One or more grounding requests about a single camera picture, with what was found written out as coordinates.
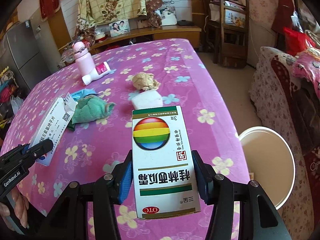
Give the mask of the person's left hand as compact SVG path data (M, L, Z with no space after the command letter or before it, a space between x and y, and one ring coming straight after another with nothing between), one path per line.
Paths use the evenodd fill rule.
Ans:
M27 210L29 209L29 202L27 198L21 195L19 189L17 187L13 188L10 191L10 195L15 202L14 213L16 217L20 220L21 225L26 228L27 227ZM14 231L14 227L9 223L6 217L10 216L9 208L0 203L0 210L1 210L1 217L3 218L6 226L11 230Z

